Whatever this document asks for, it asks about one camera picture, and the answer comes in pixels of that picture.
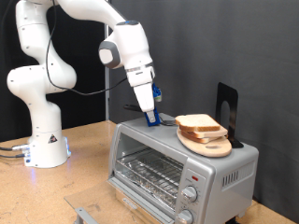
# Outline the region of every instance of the black cable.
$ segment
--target black cable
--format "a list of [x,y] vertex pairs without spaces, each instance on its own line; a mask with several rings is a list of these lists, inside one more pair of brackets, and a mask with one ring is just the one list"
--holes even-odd
[[[51,34],[50,34],[50,41],[52,40],[52,37],[53,37],[53,34],[54,34],[54,31],[56,29],[56,23],[57,23],[57,12],[56,12],[56,5],[55,5],[55,1],[52,0],[53,2],[53,7],[54,7],[54,14],[55,14],[55,22],[54,22],[54,27],[51,31]],[[55,85],[52,80],[50,79],[50,73],[49,73],[49,68],[48,68],[48,56],[49,56],[49,49],[50,49],[50,41],[49,41],[49,44],[48,44],[48,48],[47,48],[47,55],[46,55],[46,68],[47,68],[47,74],[48,74],[48,79],[50,81],[50,84],[52,84],[54,87],[58,88],[58,89],[61,89],[61,90],[65,90],[65,91],[73,91],[77,94],[80,94],[80,95],[83,95],[83,96],[89,96],[89,95],[95,95],[95,94],[98,94],[98,93],[101,93],[101,92],[105,92],[105,91],[110,91],[112,90],[113,88],[117,87],[118,85],[120,85],[123,81],[125,81],[127,78],[124,78],[123,80],[121,80],[120,82],[118,82],[115,86],[111,87],[111,88],[108,88],[108,89],[105,89],[105,90],[102,90],[102,91],[95,91],[95,92],[91,92],[91,93],[83,93],[83,92],[80,92],[80,91],[76,91],[76,90],[73,90],[73,89],[69,89],[69,88],[65,88],[65,87],[60,87],[60,86],[57,86]]]
[[22,157],[25,157],[25,154],[19,154],[19,155],[16,155],[16,156],[4,156],[4,155],[0,155],[0,157],[3,157],[3,158],[22,158]]
[[0,147],[0,150],[2,151],[12,151],[11,147]]

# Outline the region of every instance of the wooden plate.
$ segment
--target wooden plate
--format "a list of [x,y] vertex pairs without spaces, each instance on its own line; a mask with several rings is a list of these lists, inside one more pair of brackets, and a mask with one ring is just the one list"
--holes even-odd
[[180,128],[177,130],[179,141],[189,150],[207,157],[224,157],[231,153],[232,145],[226,137],[221,137],[207,144],[193,142],[181,134]]

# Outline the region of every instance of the toast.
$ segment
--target toast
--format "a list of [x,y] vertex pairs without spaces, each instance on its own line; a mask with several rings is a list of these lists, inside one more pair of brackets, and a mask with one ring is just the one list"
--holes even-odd
[[188,134],[195,138],[221,137],[227,134],[227,130],[221,126],[220,130],[214,132],[188,132]]
[[220,138],[220,136],[219,137],[196,138],[196,137],[193,137],[185,132],[181,132],[181,135],[183,135],[185,138],[192,140],[193,142],[202,143],[202,144],[209,143],[211,141],[214,141],[214,140]]
[[206,114],[177,116],[176,124],[184,132],[211,132],[221,128],[219,123]]

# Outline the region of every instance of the wooden table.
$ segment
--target wooden table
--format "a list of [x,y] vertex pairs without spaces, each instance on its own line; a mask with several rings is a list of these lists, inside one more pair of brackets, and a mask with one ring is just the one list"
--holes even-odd
[[[0,158],[0,224],[74,223],[77,214],[64,196],[90,189],[107,180],[114,128],[113,122],[103,121],[63,130],[72,156],[56,168],[25,167],[23,159]],[[27,138],[8,141],[1,143],[0,147],[25,144],[26,141]],[[256,202],[238,221],[242,224],[295,224]]]

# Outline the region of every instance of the black plate holder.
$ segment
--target black plate holder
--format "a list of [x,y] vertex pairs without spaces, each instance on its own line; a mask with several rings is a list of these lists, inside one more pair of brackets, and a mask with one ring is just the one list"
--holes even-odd
[[228,127],[228,140],[232,144],[232,148],[244,147],[242,143],[235,139],[235,121],[237,110],[237,90],[223,84],[218,84],[217,103],[216,103],[216,121],[221,124],[221,107],[224,101],[230,106],[230,124]]

